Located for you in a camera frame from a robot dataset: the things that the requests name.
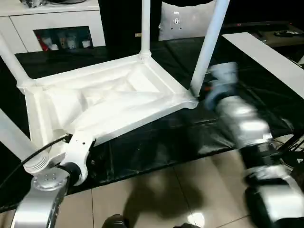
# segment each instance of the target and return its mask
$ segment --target white pipe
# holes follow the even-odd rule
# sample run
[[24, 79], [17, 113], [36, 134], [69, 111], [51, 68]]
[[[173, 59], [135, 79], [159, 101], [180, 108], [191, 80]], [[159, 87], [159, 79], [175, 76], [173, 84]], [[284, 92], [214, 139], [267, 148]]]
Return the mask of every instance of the white pipe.
[[[32, 155], [37, 148], [30, 139], [12, 122], [0, 109], [0, 142], [12, 151], [20, 160], [25, 160]], [[48, 153], [42, 152], [29, 160], [24, 168], [29, 173], [35, 173], [46, 165]]]
[[214, 51], [214, 47], [219, 37], [220, 29], [223, 25], [228, 5], [229, 0], [216, 0], [213, 16], [209, 24], [203, 47], [201, 48], [199, 59], [196, 63], [190, 84], [196, 96], [199, 96], [200, 94], [200, 89], [203, 85], [205, 74], [208, 70], [208, 66]]
[[150, 56], [150, 0], [142, 0], [142, 56]]
[[21, 66], [18, 59], [15, 57], [15, 55], [11, 52], [11, 50], [7, 46], [1, 34], [0, 34], [0, 56], [2, 57], [3, 61], [5, 62], [5, 64], [7, 65], [13, 76], [15, 77], [17, 81], [17, 86], [22, 86], [33, 80], [27, 75], [27, 73]]

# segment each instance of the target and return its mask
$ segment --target tile floor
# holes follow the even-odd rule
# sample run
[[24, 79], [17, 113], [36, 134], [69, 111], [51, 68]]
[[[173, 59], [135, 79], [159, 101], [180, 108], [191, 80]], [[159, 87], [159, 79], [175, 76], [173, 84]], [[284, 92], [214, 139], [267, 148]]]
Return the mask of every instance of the tile floor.
[[[243, 165], [237, 151], [65, 197], [56, 228], [101, 228], [124, 214], [134, 228], [173, 228], [184, 222], [202, 228], [253, 228], [243, 203]], [[9, 228], [13, 211], [0, 214]]]

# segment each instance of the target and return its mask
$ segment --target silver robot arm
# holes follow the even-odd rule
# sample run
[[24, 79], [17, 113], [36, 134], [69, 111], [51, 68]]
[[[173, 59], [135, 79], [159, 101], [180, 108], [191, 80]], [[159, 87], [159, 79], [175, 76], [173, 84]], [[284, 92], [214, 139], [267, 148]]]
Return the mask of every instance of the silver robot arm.
[[212, 82], [205, 104], [218, 114], [243, 159], [248, 185], [245, 200], [251, 218], [259, 228], [304, 227], [301, 189], [277, 162], [278, 152], [272, 146], [268, 124], [237, 95], [236, 71], [235, 63], [211, 68], [217, 80]]
[[80, 175], [74, 163], [54, 167], [33, 177], [28, 194], [19, 204], [11, 228], [53, 228], [59, 206]]

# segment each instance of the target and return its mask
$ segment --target white cabinet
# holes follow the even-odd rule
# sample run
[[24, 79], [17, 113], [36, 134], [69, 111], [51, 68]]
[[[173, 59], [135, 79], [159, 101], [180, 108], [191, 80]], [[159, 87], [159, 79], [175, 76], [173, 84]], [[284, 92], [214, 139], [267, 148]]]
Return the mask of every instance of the white cabinet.
[[104, 46], [99, 11], [43, 13], [10, 17], [28, 52], [42, 51], [34, 30], [88, 26], [93, 46]]
[[27, 52], [9, 17], [0, 17], [0, 33], [14, 54]]
[[77, 27], [86, 27], [94, 47], [105, 45], [98, 0], [37, 8], [28, 8], [19, 0], [0, 0], [0, 32], [14, 53], [42, 51], [35, 30]]

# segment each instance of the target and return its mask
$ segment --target black tablecloth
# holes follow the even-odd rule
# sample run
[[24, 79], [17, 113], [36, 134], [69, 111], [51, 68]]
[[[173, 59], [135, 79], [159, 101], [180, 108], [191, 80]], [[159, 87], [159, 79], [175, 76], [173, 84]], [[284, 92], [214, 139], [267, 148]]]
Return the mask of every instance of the black tablecloth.
[[[203, 38], [188, 38], [151, 44], [152, 57], [183, 86], [189, 88]], [[73, 52], [18, 54], [32, 78], [44, 77], [138, 53], [99, 47]], [[239, 95], [253, 104], [270, 125], [274, 137], [304, 128], [304, 101], [257, 62], [223, 37], [216, 45], [211, 64], [235, 61], [239, 68]], [[29, 135], [25, 100], [3, 62], [0, 63], [1, 109]], [[221, 131], [214, 113], [200, 102], [194, 110], [180, 110], [116, 139], [94, 147], [87, 159], [89, 175], [84, 184], [69, 193], [108, 184], [180, 162], [233, 149], [229, 135]], [[0, 147], [0, 181], [20, 162]], [[20, 169], [1, 189], [0, 210], [16, 206], [29, 189], [31, 176]]]

